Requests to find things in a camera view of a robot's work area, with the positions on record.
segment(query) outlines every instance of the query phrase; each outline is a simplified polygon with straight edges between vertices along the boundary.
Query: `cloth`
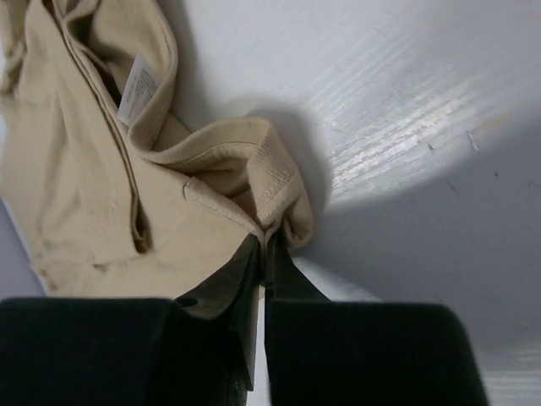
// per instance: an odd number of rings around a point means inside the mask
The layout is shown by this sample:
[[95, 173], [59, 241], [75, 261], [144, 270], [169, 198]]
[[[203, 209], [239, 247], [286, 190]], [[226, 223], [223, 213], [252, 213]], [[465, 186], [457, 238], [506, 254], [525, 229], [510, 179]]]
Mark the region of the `cloth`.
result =
[[[169, 113], [178, 55], [155, 1], [2, 0], [0, 29], [0, 188], [48, 293], [177, 297], [249, 233], [310, 239], [303, 181], [269, 122], [190, 134]], [[137, 54], [162, 82], [128, 127], [117, 110]]]

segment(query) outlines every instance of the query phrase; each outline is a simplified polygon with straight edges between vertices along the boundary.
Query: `garment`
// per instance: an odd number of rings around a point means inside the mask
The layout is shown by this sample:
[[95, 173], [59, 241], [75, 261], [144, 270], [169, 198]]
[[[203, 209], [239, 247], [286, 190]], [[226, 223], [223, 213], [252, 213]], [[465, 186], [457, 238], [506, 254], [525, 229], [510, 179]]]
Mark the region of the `garment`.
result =
[[[190, 134], [169, 113], [178, 55], [155, 1], [2, 0], [0, 29], [0, 191], [50, 294], [177, 297], [249, 233], [310, 239], [298, 167], [269, 122]], [[127, 126], [117, 110], [138, 54], [162, 82]]]

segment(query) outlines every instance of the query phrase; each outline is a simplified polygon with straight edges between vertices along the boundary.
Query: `beige fabric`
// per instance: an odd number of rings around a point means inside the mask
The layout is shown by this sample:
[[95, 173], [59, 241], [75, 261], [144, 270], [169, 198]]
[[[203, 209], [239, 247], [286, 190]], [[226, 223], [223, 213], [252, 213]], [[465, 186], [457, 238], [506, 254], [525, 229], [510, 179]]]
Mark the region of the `beige fabric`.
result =
[[[154, 1], [2, 0], [0, 27], [1, 191], [51, 294], [176, 297], [248, 233], [309, 240], [303, 182], [270, 123], [190, 134], [168, 112], [177, 47]], [[127, 128], [117, 106], [137, 53], [163, 82]]]

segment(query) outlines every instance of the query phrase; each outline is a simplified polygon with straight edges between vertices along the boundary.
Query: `clothing tag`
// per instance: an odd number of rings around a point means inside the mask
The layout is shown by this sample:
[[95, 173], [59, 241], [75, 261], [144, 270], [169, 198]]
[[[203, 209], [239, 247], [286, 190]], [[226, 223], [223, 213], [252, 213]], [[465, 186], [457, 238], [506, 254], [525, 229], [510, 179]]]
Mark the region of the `clothing tag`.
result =
[[132, 125], [149, 104], [160, 84], [161, 78], [152, 70], [145, 59], [137, 54], [120, 101], [118, 119], [128, 126]]

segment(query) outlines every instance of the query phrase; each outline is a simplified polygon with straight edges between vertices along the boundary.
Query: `table surface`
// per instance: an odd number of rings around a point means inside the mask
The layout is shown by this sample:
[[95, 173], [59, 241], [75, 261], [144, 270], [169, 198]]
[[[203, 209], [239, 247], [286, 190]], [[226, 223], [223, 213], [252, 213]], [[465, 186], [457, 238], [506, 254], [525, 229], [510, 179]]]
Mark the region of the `table surface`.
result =
[[[317, 220], [299, 267], [333, 299], [449, 305], [492, 404], [538, 405], [541, 3], [159, 3], [174, 112], [191, 129], [269, 118], [298, 161]], [[36, 294], [7, 219], [0, 297]]]

